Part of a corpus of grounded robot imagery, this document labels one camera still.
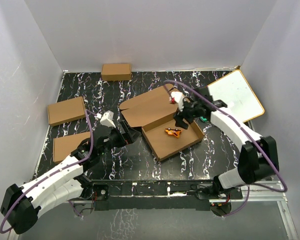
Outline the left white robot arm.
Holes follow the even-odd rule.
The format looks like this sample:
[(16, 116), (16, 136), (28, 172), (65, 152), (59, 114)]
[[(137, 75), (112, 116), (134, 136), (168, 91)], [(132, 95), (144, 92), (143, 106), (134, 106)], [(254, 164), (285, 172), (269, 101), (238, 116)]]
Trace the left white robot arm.
[(0, 233), (8, 231), (21, 235), (31, 229), (38, 219), (56, 206), (75, 198), (89, 199), (93, 187), (85, 179), (84, 172), (95, 166), (100, 158), (113, 148), (133, 144), (141, 133), (130, 127), (124, 120), (120, 122), (123, 131), (111, 127), (107, 136), (94, 140), (93, 135), (84, 139), (61, 163), (40, 177), (24, 183), (10, 185), (4, 194), (0, 212), (4, 216)]

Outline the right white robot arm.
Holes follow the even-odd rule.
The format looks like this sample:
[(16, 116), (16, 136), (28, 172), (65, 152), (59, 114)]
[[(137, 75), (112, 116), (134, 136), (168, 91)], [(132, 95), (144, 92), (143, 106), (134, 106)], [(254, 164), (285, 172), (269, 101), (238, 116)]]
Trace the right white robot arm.
[(235, 187), (253, 184), (279, 172), (277, 143), (273, 137), (264, 137), (239, 122), (224, 101), (213, 99), (207, 87), (197, 87), (192, 92), (194, 99), (179, 91), (169, 94), (170, 103), (177, 105), (173, 116), (175, 126), (186, 130), (195, 118), (205, 117), (239, 150), (237, 167), (215, 176), (206, 194), (223, 199)]

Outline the large cardboard box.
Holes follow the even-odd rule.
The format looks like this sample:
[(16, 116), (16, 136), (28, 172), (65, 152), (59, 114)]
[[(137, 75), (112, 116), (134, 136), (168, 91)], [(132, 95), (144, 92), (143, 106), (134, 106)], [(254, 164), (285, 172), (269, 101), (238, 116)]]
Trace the large cardboard box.
[(141, 128), (142, 135), (158, 161), (202, 141), (204, 133), (196, 122), (182, 129), (179, 137), (169, 135), (166, 129), (175, 129), (176, 104), (171, 104), (163, 86), (135, 96), (119, 105), (121, 114), (132, 128)]

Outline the orange toy truck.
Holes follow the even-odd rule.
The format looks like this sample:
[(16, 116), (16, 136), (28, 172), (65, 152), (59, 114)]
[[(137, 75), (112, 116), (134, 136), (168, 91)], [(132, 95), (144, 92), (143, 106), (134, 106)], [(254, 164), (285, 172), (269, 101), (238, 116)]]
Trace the orange toy truck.
[(178, 129), (178, 128), (168, 127), (168, 128), (165, 128), (164, 131), (168, 136), (173, 136), (173, 137), (179, 138), (183, 130)]

